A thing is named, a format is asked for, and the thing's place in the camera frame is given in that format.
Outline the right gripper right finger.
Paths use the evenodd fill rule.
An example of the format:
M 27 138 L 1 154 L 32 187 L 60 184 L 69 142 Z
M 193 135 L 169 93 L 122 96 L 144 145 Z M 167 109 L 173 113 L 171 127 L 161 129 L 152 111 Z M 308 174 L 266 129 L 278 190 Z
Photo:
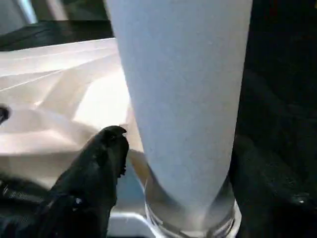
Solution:
M 317 190 L 275 153 L 234 139 L 230 182 L 242 214 L 240 238 L 315 238 Z

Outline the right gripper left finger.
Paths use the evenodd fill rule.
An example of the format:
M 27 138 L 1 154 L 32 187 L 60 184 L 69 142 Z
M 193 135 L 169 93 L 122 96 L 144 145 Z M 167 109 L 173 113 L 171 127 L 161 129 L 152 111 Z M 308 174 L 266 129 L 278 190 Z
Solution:
M 0 176 L 3 238 L 105 238 L 125 174 L 126 130 L 108 126 L 93 136 L 50 188 Z

